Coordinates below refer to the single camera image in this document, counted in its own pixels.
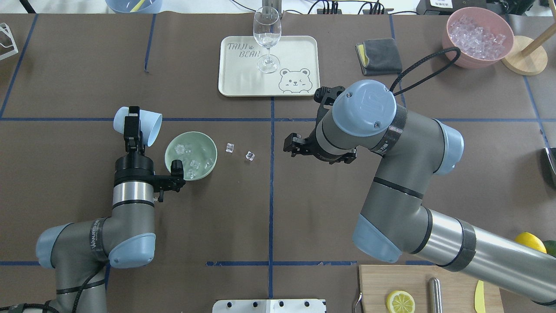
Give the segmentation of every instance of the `wooden cutting board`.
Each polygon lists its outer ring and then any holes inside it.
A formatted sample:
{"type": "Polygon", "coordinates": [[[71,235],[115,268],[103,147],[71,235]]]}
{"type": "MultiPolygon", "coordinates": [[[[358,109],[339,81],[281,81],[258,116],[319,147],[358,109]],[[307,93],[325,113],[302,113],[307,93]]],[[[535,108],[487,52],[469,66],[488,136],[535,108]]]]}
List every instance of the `wooden cutting board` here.
{"type": "MultiPolygon", "coordinates": [[[[446,313],[475,313],[474,296],[477,279],[428,265],[360,265],[359,282],[363,293],[363,310],[388,313],[386,297],[394,290],[404,290],[415,300],[416,313],[428,313],[431,277],[440,280],[442,308],[446,313]]],[[[503,313],[500,289],[484,283],[486,313],[503,313]]]]}

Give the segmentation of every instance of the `bear illustration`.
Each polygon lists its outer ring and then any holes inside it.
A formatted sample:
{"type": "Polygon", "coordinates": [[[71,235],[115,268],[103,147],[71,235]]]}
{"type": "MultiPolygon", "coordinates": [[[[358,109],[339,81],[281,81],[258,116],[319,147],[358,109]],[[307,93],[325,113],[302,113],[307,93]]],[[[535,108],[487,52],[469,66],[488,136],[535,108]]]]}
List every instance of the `bear illustration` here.
{"type": "Polygon", "coordinates": [[[299,71],[282,69],[280,70],[282,79],[278,86],[284,94],[300,94],[302,92],[308,94],[312,88],[309,73],[308,69],[301,69],[299,71]]]}

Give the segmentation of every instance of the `glass base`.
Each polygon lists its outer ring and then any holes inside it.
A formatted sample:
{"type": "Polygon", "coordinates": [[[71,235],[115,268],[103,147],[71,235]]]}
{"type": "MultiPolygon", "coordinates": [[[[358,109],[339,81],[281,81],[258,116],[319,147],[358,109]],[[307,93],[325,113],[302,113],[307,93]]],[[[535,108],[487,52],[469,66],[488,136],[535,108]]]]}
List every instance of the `glass base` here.
{"type": "Polygon", "coordinates": [[[257,61],[257,67],[263,73],[270,74],[280,68],[280,60],[275,55],[263,55],[257,61]]]}

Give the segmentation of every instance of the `blue bucket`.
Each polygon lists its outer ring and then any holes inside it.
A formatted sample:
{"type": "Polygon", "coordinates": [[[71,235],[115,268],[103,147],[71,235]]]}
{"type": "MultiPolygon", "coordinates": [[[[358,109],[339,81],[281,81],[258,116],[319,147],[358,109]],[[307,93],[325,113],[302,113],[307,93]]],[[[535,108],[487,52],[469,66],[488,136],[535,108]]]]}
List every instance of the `blue bucket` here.
{"type": "Polygon", "coordinates": [[[106,0],[106,4],[116,13],[160,13],[162,0],[145,0],[136,12],[130,12],[139,0],[106,0]]]}

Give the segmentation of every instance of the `brown table surface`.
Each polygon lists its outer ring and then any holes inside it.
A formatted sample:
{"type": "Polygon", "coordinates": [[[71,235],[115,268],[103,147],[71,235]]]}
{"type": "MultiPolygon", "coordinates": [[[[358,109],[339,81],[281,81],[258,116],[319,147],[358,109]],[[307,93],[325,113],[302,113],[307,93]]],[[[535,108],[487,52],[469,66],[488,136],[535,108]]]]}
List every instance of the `brown table surface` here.
{"type": "MultiPolygon", "coordinates": [[[[354,44],[395,37],[404,68],[441,49],[447,17],[298,16],[283,35],[319,46],[322,86],[365,79],[354,44]]],[[[517,35],[536,37],[551,17],[509,17],[517,35]]],[[[178,134],[208,134],[214,171],[166,193],[156,206],[156,256],[146,267],[111,269],[111,312],[210,312],[218,299],[320,298],[349,312],[358,264],[382,264],[351,235],[380,158],[361,151],[328,165],[282,152],[291,132],[308,135],[311,97],[222,96],[220,42],[250,36],[252,14],[0,14],[19,54],[0,61],[0,306],[55,297],[54,271],[36,262],[47,228],[109,216],[113,167],[124,155],[111,119],[139,105],[165,120],[146,155],[158,173],[178,134]],[[226,143],[234,143],[232,154],[226,143]],[[247,151],[255,160],[245,159],[247,151]]],[[[458,129],[465,152],[434,177],[423,204],[506,238],[528,231],[556,239],[556,192],[543,181],[540,150],[556,145],[556,39],[547,69],[523,77],[502,63],[451,67],[398,96],[399,103],[458,129]]],[[[431,60],[407,87],[447,60],[431,60]]],[[[389,86],[395,75],[372,77],[389,86]]],[[[403,254],[396,264],[422,264],[403,254]]],[[[551,312],[502,291],[505,312],[551,312]]]]}

